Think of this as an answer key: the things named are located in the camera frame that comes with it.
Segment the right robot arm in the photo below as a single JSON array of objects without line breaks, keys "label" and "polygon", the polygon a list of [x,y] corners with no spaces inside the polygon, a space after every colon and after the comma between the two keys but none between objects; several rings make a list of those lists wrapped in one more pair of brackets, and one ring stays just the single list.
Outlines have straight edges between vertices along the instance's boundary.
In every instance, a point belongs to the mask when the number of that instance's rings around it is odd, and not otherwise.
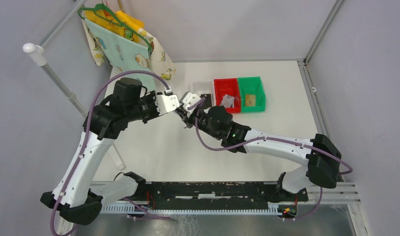
[{"label": "right robot arm", "polygon": [[224,107],[175,111],[188,128],[195,128],[200,143],[212,151],[257,153],[289,160],[300,166],[280,175],[276,196],[287,201],[311,185],[334,189],[340,175],[341,153],[331,140],[317,133],[310,139],[269,135],[233,121]]}]

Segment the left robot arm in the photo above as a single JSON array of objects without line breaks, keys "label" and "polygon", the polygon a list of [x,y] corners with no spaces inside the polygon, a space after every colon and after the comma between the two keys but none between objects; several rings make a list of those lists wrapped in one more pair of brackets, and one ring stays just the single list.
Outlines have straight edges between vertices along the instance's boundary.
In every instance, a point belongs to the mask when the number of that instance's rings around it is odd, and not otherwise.
[{"label": "left robot arm", "polygon": [[91,187],[102,159],[128,123],[137,120],[147,122],[158,117],[157,93],[146,90],[145,94],[141,94],[144,88],[136,79],[121,78],[116,82],[113,93],[90,109],[67,171],[57,187],[51,192],[44,192],[40,199],[52,209],[51,227],[55,225],[56,214],[68,222],[88,225],[104,207],[126,197],[141,200],[145,196],[146,187],[133,174]]}]

